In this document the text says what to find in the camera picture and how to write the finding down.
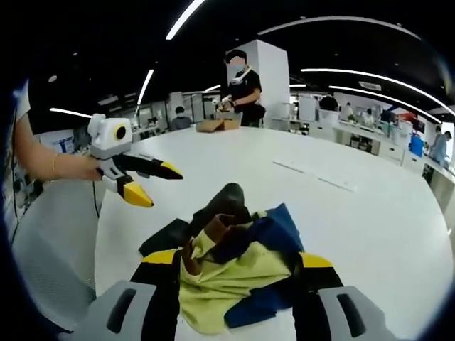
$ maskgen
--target white cabinet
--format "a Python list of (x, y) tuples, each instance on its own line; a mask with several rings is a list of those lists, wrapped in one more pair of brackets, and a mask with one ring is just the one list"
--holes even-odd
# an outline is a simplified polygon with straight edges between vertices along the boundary
[(405, 151), (402, 166), (408, 171), (416, 173), (417, 175), (422, 175), (425, 162), (421, 157), (411, 153), (410, 151)]
[(405, 150), (401, 147), (398, 147), (394, 144), (389, 144), (388, 142), (381, 142), (378, 156), (384, 160), (401, 166), (404, 153)]
[(335, 142), (335, 130), (332, 126), (319, 124), (318, 122), (310, 123), (309, 135), (316, 139)]

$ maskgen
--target white table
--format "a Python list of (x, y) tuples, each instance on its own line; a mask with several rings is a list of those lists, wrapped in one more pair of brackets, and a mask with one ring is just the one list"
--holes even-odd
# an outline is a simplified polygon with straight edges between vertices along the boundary
[[(397, 337), (418, 336), (448, 293), (453, 260), (444, 217), (424, 179), (403, 168), (328, 141), (244, 127), (214, 134), (186, 129), (132, 148), (171, 162), (185, 178), (136, 177), (154, 199), (151, 209), (106, 194), (95, 251), (98, 295), (131, 278), (143, 241), (177, 217), (189, 220), (229, 182), (242, 186), (252, 212), (285, 202), (305, 250), (330, 259), (345, 285), (359, 288), (385, 312)], [(357, 190), (273, 164), (276, 159), (343, 174)], [(287, 341), (294, 335), (287, 310), (214, 340)], [(176, 340), (205, 339), (179, 318)]]

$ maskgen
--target clothing pile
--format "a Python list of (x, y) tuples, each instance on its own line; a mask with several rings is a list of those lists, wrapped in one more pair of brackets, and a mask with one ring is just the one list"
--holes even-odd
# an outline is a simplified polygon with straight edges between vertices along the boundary
[(215, 335), (273, 318), (293, 306), (297, 291), (342, 286), (330, 262), (304, 252), (285, 204), (251, 215), (237, 184), (139, 251), (144, 259), (132, 281), (157, 285), (147, 323), (167, 326), (166, 340), (179, 313), (194, 330)]

